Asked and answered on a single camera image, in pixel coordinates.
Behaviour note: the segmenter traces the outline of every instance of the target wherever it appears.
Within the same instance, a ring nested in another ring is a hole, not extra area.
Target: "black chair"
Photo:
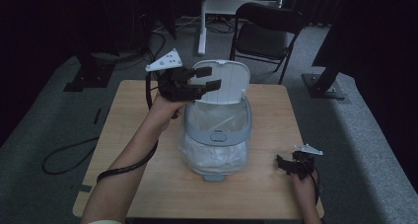
[[[246,20],[246,22],[239,29],[240,20]],[[286,59],[279,80],[281,84],[295,40],[305,23],[304,16],[299,12],[256,3],[243,4],[237,10],[235,17],[235,33],[230,60],[242,57],[277,63],[274,70],[277,72],[283,60]]]

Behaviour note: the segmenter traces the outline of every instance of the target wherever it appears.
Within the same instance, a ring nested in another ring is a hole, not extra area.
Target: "hand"
[[[317,172],[313,171],[312,176],[317,184]],[[307,176],[304,179],[299,180],[299,176],[297,174],[291,174],[291,177],[293,192],[299,206],[301,207],[305,223],[321,223],[316,211],[315,184],[313,179],[311,176]]]
[[[157,93],[146,121],[162,132],[169,126],[172,116],[174,114],[180,115],[182,108],[188,103],[190,102],[171,102]]]

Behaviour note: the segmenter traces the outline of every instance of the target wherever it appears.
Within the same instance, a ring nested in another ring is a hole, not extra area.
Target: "wooden table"
[[[222,183],[207,183],[181,160],[178,131],[172,120],[148,163],[128,217],[294,219],[301,213],[291,180],[277,168],[276,154],[291,159],[294,145],[303,141],[286,88],[249,85],[253,129],[247,165]],[[128,143],[147,114],[145,81],[123,81],[116,93],[83,185],[93,187]],[[83,214],[90,196],[80,191],[73,213]],[[317,210],[323,216],[319,201]]]

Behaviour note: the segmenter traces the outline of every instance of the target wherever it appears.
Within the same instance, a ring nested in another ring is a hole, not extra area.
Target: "chair backrest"
[[[304,16],[296,11],[245,3],[236,13],[236,26],[239,19],[246,19],[268,30],[282,31],[298,35],[305,26]]]

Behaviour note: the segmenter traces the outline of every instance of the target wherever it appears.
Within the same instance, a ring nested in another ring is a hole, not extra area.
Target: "black cable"
[[[74,170],[75,168],[77,168],[78,166],[80,166],[80,164],[82,164],[95,151],[96,145],[89,151],[89,153],[82,160],[80,160],[76,165],[72,166],[71,168],[69,168],[67,170],[59,171],[59,172],[51,172],[51,171],[49,171],[46,168],[46,162],[48,161],[48,159],[51,156],[53,156],[54,154],[56,154],[56,153],[58,153],[60,151],[63,151],[63,150],[66,150],[66,149],[70,149],[70,148],[73,148],[73,147],[76,147],[76,146],[80,146],[82,144],[85,144],[85,143],[88,143],[88,142],[91,142],[91,141],[94,141],[94,140],[98,140],[98,139],[99,139],[98,137],[90,138],[88,140],[85,140],[85,141],[82,141],[82,142],[79,142],[79,143],[75,143],[75,144],[71,144],[71,145],[68,145],[68,146],[65,146],[65,147],[62,147],[62,148],[59,148],[59,149],[56,149],[56,150],[52,151],[51,153],[49,153],[43,159],[43,162],[42,162],[42,170],[45,173],[49,174],[49,175],[61,175],[61,174],[64,174],[64,173],[67,173],[67,172],[70,172],[70,171]]]
[[[124,57],[118,57],[115,59],[103,59],[103,58],[94,56],[94,58],[99,65],[102,65],[102,66],[115,65],[119,63],[128,63],[128,62],[138,60],[141,57],[143,57],[144,54],[148,51],[149,51],[148,47],[143,47],[143,48],[136,49],[135,52]]]
[[[148,54],[151,58],[154,58],[153,53],[151,52],[150,49],[147,50],[146,54]],[[136,61],[136,62],[132,63],[131,65],[127,65],[127,66],[123,66],[123,67],[115,67],[114,71],[125,70],[125,69],[132,68],[132,67],[138,65],[139,63],[141,63],[142,61],[152,62],[152,60],[146,59],[145,54],[144,54],[144,56],[142,56],[142,58],[139,61]]]
[[[157,59],[157,56],[158,56],[158,54],[161,52],[161,50],[163,49],[163,47],[164,47],[164,45],[166,45],[166,37],[164,37],[163,35],[161,35],[161,34],[159,34],[159,33],[154,33],[154,32],[152,32],[152,34],[153,35],[157,35],[157,36],[159,36],[162,40],[163,40],[163,43],[161,44],[161,46],[160,46],[160,48],[157,50],[157,52],[155,53],[155,54],[152,54],[152,52],[151,52],[151,54],[152,54],[152,56],[153,56],[153,61],[155,61],[156,59]]]
[[[228,29],[226,31],[218,30],[218,29],[208,27],[208,26],[206,26],[206,29],[209,32],[212,32],[212,33],[215,33],[215,34],[232,34],[235,31],[235,27],[234,27],[233,24],[228,23],[225,20],[221,20],[221,23],[228,27]]]
[[[145,93],[146,93],[146,100],[147,100],[147,105],[148,105],[148,109],[151,108],[152,106],[152,98],[151,98],[151,73],[147,73],[146,77],[145,77],[146,83],[145,83]],[[96,180],[96,182],[98,183],[99,181],[101,181],[103,178],[106,177],[110,177],[110,176],[115,176],[115,175],[120,175],[120,174],[124,174],[124,173],[128,173],[131,172],[135,169],[138,169],[140,167],[142,167],[143,165],[145,165],[148,161],[150,161],[150,159],[154,156],[155,152],[157,151],[157,147],[158,147],[158,140],[155,143],[153,149],[151,149],[151,151],[147,154],[147,156],[142,159],[141,161],[139,161],[136,164],[130,165],[128,167],[124,167],[124,168],[116,168],[116,169],[112,169],[112,170],[107,170],[105,172],[102,172],[98,175],[98,178]]]
[[[299,160],[302,162],[302,164],[304,165],[305,171],[308,171],[308,167],[305,164],[304,160],[305,157],[302,155],[302,153],[299,153]],[[319,171],[317,170],[317,168],[313,168],[314,171],[316,171],[317,174],[317,184],[316,181],[314,179],[313,173],[310,173],[310,177],[313,180],[313,188],[314,188],[314,196],[315,196],[315,204],[317,204],[318,200],[319,200]]]

